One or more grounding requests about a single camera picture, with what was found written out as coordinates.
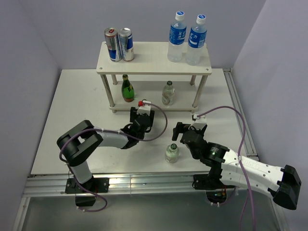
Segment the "dark green glass bottle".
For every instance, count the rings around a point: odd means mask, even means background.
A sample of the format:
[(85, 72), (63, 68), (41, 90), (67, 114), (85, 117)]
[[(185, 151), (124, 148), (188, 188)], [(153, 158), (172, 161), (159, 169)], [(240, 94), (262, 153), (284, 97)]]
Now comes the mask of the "dark green glass bottle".
[(134, 100), (134, 88), (128, 79), (128, 75), (122, 76), (123, 82), (121, 87), (122, 97), (126, 102), (131, 102)]

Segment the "clear glass bottle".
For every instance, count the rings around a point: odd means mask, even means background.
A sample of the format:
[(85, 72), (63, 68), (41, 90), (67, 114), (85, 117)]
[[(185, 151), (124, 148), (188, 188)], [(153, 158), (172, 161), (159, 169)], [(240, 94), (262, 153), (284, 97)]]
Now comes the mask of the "clear glass bottle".
[(173, 87), (173, 82), (168, 81), (162, 91), (162, 103), (164, 105), (172, 105), (175, 96), (175, 89)]
[(180, 155), (180, 150), (175, 143), (172, 143), (166, 148), (165, 160), (171, 164), (177, 162)]

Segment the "water bottle blue label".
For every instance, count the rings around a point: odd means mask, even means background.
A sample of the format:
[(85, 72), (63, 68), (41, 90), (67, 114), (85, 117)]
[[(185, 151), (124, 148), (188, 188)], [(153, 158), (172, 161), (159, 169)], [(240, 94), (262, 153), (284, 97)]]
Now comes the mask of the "water bottle blue label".
[(185, 13), (177, 11), (175, 20), (170, 25), (167, 58), (171, 62), (179, 62), (182, 59), (182, 45), (187, 29), (184, 18)]
[(191, 27), (186, 53), (186, 63), (188, 65), (198, 65), (200, 62), (207, 34), (205, 21), (206, 16), (199, 14), (196, 18), (196, 23)]

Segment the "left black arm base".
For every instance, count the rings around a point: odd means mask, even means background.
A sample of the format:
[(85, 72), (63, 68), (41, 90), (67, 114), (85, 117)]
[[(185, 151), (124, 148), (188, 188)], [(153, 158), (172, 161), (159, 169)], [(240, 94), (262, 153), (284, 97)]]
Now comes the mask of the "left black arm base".
[(93, 193), (107, 193), (109, 189), (109, 178), (92, 177), (86, 183), (80, 184), (74, 178), (66, 182), (65, 194), (75, 194), (75, 204), (79, 207), (92, 207), (96, 202)]

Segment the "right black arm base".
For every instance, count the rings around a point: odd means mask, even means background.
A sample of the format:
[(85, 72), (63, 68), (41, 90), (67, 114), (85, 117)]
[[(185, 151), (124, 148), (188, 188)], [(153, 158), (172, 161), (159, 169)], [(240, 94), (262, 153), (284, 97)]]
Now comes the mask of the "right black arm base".
[(208, 174), (193, 175), (192, 187), (195, 190), (205, 190), (209, 202), (222, 203), (227, 199), (226, 186), (219, 180), (212, 179)]

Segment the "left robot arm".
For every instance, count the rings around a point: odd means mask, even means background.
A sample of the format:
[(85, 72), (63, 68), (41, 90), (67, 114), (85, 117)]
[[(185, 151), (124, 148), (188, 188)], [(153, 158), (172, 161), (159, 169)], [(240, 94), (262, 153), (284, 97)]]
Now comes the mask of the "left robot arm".
[(57, 140), (66, 162), (77, 179), (76, 186), (82, 192), (89, 192), (94, 186), (94, 177), (87, 159), (97, 147), (129, 149), (150, 132), (154, 122), (154, 110), (141, 112), (141, 108), (130, 109), (129, 124), (115, 133), (95, 128), (89, 120), (83, 120)]

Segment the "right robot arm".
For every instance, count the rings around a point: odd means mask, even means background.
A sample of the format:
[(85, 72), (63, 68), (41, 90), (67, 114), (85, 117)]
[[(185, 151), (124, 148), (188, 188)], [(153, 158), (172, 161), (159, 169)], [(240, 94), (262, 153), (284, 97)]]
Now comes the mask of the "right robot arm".
[(294, 167), (271, 166), (245, 156), (238, 159), (238, 154), (228, 147), (207, 142), (204, 132), (204, 128), (195, 129), (181, 122), (173, 128), (172, 140), (181, 134), (180, 142), (190, 150), (193, 159), (210, 167), (208, 173), (194, 175), (192, 186), (196, 190), (251, 188), (283, 208), (297, 208), (302, 182)]

